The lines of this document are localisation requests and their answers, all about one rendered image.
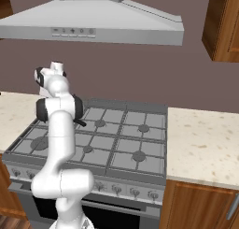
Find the brown wall cupboard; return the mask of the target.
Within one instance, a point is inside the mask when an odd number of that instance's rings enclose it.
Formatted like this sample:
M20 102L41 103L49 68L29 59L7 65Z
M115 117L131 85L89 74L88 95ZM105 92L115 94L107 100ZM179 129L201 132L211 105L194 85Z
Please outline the brown wall cupboard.
M0 19L13 14L10 0L0 0Z
M209 0L202 41L212 61L239 63L239 0Z

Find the black glass oven door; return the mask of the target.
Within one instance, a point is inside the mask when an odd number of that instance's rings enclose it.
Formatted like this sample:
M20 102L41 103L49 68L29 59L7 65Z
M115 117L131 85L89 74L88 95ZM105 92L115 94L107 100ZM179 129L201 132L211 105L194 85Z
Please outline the black glass oven door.
M12 182L23 184L29 183L31 188L31 183L28 181L13 180ZM161 218L161 214L159 218L147 218L117 213L116 211L110 211L109 213L106 213L102 210L100 210L98 215L86 214L86 216L92 221L96 229L159 229ZM57 220L57 217L58 215L56 214L55 219L40 218L39 216L27 218L35 229L39 229L40 227L47 229Z

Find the grey range hood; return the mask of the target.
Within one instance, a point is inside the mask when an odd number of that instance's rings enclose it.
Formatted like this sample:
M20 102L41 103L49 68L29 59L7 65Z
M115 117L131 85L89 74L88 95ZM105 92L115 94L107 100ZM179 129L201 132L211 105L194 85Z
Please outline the grey range hood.
M179 16L132 0L49 0L0 20L0 37L180 46Z

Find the brown base cupboard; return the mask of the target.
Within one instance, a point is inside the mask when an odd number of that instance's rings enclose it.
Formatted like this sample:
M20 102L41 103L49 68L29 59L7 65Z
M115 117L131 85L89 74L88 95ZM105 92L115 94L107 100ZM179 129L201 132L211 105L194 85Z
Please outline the brown base cupboard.
M10 185L7 167L2 162L0 153L0 229L33 229L16 193L8 190Z

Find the brown base cupboard door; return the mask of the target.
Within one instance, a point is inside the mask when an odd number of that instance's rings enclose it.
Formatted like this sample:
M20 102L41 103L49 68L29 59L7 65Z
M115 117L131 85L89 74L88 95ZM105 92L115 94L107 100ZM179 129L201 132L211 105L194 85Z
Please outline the brown base cupboard door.
M159 229L239 229L239 207L226 215L238 190L168 179Z

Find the grey gas stove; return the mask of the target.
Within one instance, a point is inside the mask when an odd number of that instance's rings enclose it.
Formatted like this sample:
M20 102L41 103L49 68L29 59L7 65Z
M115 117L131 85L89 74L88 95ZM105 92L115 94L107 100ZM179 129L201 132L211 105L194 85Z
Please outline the grey gas stove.
M167 166L167 106L115 100L91 99L84 102L82 120L77 124L76 154L64 169L89 169L105 190L91 193L135 200L162 206ZM2 156L11 182L28 181L26 171L35 174L48 156L48 125L34 120ZM15 177L12 168L21 171ZM122 189L119 195L112 185ZM130 189L138 189L134 198ZM149 191L159 198L153 202Z

